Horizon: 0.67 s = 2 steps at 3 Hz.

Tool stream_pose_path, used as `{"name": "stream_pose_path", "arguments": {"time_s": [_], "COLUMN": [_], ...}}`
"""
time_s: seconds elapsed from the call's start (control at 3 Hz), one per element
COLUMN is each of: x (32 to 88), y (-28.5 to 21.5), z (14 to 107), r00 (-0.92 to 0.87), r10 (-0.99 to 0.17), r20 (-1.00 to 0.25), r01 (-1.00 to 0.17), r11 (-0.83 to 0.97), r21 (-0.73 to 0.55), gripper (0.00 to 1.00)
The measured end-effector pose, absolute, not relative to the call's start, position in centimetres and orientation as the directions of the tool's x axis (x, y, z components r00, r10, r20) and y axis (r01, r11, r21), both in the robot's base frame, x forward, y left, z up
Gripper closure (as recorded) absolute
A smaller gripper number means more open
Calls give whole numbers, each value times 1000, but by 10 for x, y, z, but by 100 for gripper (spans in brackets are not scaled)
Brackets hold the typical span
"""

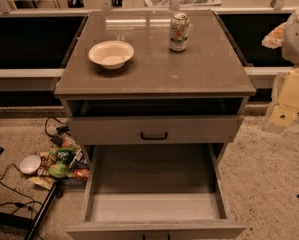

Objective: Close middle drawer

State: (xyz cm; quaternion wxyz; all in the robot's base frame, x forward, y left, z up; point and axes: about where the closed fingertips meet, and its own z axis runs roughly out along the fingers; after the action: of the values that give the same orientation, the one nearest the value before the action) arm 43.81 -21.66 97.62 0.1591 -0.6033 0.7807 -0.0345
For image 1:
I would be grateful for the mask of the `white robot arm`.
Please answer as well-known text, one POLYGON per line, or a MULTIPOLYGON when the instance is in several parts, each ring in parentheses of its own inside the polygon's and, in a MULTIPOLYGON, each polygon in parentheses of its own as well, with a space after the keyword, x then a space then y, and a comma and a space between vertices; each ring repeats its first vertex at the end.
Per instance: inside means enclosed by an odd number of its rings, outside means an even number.
POLYGON ((266 128, 279 132, 289 127, 299 115, 299 6, 286 22, 265 36, 262 45, 281 48, 282 57, 292 64, 288 72, 277 74, 272 101, 266 112, 266 128))

